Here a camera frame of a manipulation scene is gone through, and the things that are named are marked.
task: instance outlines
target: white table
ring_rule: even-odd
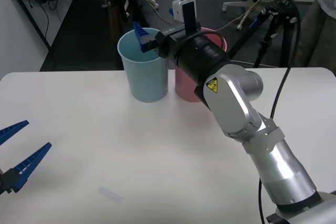
[[[269,116],[284,69],[258,69]],[[201,103],[174,92],[141,103],[125,73],[12,73],[0,81],[0,128],[30,125],[0,147],[8,170],[46,142],[23,187],[0,196],[1,224],[259,224],[258,174]],[[336,189],[336,78],[293,69],[275,121],[319,190]],[[108,190],[102,194],[99,188]],[[275,206],[263,191],[265,216]]]

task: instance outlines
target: dark floor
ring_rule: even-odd
[[[173,0],[156,0],[160,13],[172,21],[168,13]],[[198,20],[203,27],[218,28],[242,14],[240,7],[229,7],[226,13],[221,10],[224,0],[197,0]],[[53,54],[48,54],[41,71],[84,71],[84,70],[118,70],[117,56],[111,43],[107,10],[101,8],[102,0],[73,0],[72,5],[52,45]],[[299,6],[302,15],[308,6]],[[168,25],[161,21],[148,3],[142,7],[151,27],[163,29]],[[245,29],[254,19],[251,15],[246,21]],[[231,48],[244,31],[236,31],[237,23],[221,31]],[[235,60],[254,62],[268,22],[263,24],[248,43],[236,55]],[[282,33],[269,48],[263,64],[278,66],[281,51]]]

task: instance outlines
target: white cable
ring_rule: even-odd
[[[147,1],[152,6],[152,8],[154,9],[154,11],[156,12],[156,14],[158,15],[158,17],[160,19],[162,19],[164,22],[168,23],[169,25],[173,25],[174,24],[173,22],[170,22],[169,20],[167,20],[164,17],[162,17],[161,14],[158,12],[158,10],[156,10],[155,7],[152,5],[152,3],[149,0],[147,0]]]
[[[254,66],[254,63],[244,62],[244,61],[240,61],[240,60],[230,60],[230,62],[243,63],[243,64]],[[278,68],[278,67],[275,67],[275,66],[263,65],[263,64],[259,64],[259,66],[266,67],[266,68]]]
[[[252,10],[252,8],[254,8],[261,0],[258,0],[257,2],[255,2],[246,12],[244,12],[243,14],[241,14],[239,17],[231,20],[229,23],[225,24],[224,26],[222,26],[221,28],[217,29],[216,31],[219,30],[223,30],[225,28],[227,28],[230,24],[232,24],[234,21],[241,19],[242,17],[245,16],[245,14],[247,14],[250,10]]]

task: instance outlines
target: yellow warning label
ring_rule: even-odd
[[[206,86],[210,88],[212,91],[214,91],[215,93],[217,93],[217,86],[218,86],[217,84],[218,84],[217,78],[214,78],[210,82],[208,82]]]

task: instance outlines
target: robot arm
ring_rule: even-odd
[[[319,201],[320,196],[281,129],[251,106],[250,100],[258,98],[262,88],[259,75],[228,64],[207,78],[203,93],[223,133],[242,143],[251,156],[278,209],[298,211]]]
[[[211,110],[223,133],[242,143],[278,207],[270,223],[336,223],[336,196],[317,192],[281,129],[250,104],[261,95],[261,77],[231,65],[230,56],[202,35],[194,1],[178,3],[184,25],[163,30],[155,38],[135,26],[141,50],[156,48],[160,57],[174,61],[197,83],[195,94]]]

